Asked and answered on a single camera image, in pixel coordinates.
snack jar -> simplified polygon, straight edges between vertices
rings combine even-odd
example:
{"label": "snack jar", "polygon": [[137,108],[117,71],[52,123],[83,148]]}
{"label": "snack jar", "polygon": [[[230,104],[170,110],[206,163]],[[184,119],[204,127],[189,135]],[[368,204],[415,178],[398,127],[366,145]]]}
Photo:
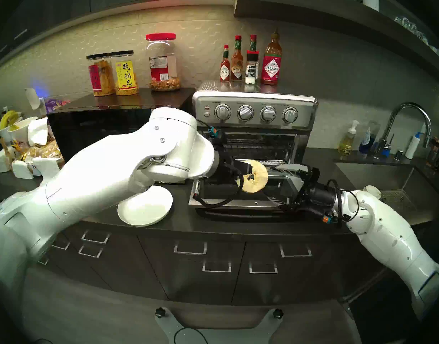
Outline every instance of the snack jar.
{"label": "snack jar", "polygon": [[113,70],[109,53],[87,55],[94,96],[114,94]]}
{"label": "snack jar", "polygon": [[123,96],[138,93],[138,83],[131,60],[132,56],[133,51],[115,51],[110,53],[117,95]]}
{"label": "snack jar", "polygon": [[175,57],[175,33],[147,34],[146,47],[151,69],[149,87],[153,91],[171,91],[180,88]]}

white plate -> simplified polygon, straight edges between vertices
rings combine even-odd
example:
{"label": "white plate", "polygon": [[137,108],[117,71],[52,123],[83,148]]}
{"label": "white plate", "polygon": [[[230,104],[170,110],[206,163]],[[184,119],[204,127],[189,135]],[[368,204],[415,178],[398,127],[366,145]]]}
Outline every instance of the white plate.
{"label": "white plate", "polygon": [[151,186],[146,192],[119,203],[118,215],[131,226],[150,226],[167,215],[172,203],[170,191],[160,186]]}

floor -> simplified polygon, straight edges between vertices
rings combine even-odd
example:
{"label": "floor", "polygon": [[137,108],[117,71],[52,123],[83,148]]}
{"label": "floor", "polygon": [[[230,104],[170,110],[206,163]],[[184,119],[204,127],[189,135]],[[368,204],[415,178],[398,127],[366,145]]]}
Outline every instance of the floor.
{"label": "floor", "polygon": [[[160,306],[170,308],[183,325],[196,328],[252,328],[270,308],[145,299],[33,267],[25,282],[22,313],[32,340],[45,338],[53,344],[166,344],[169,340],[154,320],[154,310]],[[284,321],[270,343],[361,343],[354,321],[335,300],[279,308],[285,313]]]}

oven button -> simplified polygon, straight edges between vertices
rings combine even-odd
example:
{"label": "oven button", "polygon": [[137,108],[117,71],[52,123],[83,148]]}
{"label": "oven button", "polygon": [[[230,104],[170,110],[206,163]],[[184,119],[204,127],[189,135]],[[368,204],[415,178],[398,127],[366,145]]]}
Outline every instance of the oven button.
{"label": "oven button", "polygon": [[275,108],[273,108],[272,106],[265,106],[262,110],[261,110],[261,119],[264,122],[271,122],[275,119],[277,115],[277,112],[275,111]]}
{"label": "oven button", "polygon": [[217,105],[215,108],[215,116],[221,121],[228,119],[230,117],[229,106],[224,104]]}
{"label": "oven button", "polygon": [[293,123],[297,119],[297,109],[294,107],[288,107],[283,111],[281,118],[285,123]]}
{"label": "oven button", "polygon": [[254,116],[253,107],[249,105],[243,105],[239,108],[237,116],[241,121],[249,121]]}

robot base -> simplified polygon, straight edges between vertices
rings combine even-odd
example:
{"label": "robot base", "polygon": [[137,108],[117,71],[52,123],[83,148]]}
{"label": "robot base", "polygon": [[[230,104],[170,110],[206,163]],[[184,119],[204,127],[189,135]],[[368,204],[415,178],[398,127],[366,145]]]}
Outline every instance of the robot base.
{"label": "robot base", "polygon": [[282,322],[283,311],[273,308],[251,329],[194,329],[182,326],[168,308],[157,308],[156,322],[170,344],[268,344]]}

